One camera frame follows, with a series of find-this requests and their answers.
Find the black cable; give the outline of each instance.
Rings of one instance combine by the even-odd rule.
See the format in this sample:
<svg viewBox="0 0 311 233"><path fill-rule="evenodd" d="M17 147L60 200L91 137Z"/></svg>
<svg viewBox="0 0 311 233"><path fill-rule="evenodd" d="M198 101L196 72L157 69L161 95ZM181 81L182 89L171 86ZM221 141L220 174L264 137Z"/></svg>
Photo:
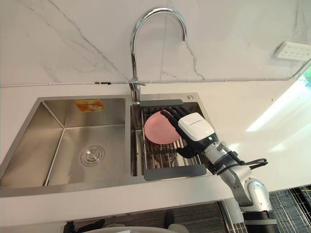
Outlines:
<svg viewBox="0 0 311 233"><path fill-rule="evenodd" d="M253 170L253 169L257 168L257 167L265 166L266 164L268 164L268 162L264 158L262 158L262 159L255 159L255 160L247 162L247 163L244 162L244 161L241 161L240 163L232 164L232 165L229 165L229 166L225 167L224 169L219 171L217 173L217 175L222 174L224 171L227 171L229 168L232 168L234 166L253 165L253 166L250 166L250 169Z"/></svg>

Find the pink plate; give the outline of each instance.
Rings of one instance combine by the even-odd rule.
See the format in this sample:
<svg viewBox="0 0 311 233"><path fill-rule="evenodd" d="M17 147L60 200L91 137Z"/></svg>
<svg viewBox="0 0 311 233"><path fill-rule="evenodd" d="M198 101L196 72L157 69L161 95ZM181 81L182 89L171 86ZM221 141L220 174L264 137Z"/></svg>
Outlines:
<svg viewBox="0 0 311 233"><path fill-rule="evenodd" d="M149 117L144 128L146 137L157 144L169 144L180 138L169 120L160 112Z"/></svg>

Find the sink drain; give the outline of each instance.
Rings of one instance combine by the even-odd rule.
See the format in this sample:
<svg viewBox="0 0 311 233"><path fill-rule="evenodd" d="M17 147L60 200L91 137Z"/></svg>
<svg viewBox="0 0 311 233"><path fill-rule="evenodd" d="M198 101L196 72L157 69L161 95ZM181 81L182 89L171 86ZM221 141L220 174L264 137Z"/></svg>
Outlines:
<svg viewBox="0 0 311 233"><path fill-rule="evenodd" d="M104 157L104 150L99 146L86 148L81 154L81 162L85 166L94 166L101 162Z"/></svg>

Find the sticker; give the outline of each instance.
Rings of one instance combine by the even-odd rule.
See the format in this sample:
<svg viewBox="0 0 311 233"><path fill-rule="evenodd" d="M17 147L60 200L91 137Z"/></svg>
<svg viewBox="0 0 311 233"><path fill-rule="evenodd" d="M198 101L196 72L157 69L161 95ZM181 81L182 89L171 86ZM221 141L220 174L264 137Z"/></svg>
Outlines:
<svg viewBox="0 0 311 233"><path fill-rule="evenodd" d="M83 113L104 111L101 100L76 100L74 103Z"/></svg>

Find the chrome faucet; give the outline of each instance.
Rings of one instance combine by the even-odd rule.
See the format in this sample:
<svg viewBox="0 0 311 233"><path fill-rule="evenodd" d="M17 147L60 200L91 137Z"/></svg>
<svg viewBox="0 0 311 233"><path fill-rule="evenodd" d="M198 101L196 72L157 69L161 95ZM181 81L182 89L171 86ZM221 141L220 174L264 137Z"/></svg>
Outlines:
<svg viewBox="0 0 311 233"><path fill-rule="evenodd" d="M181 29L181 39L182 41L187 40L187 29L186 29L186 23L181 16L181 14L176 11L173 8L170 7L156 7L152 8L149 11L145 12L137 21L133 31L132 31L132 36L131 36L131 57L132 57L132 69L133 69L133 78L128 81L130 88L131 88L131 95L132 95L132 100L135 102L140 101L140 85L145 85L143 83L138 82L137 78L137 68L136 68L136 59L135 59L135 42L136 42L136 36L137 33L139 32L141 26L143 23L150 18L151 16L158 15L158 14L168 14L173 16Z"/></svg>

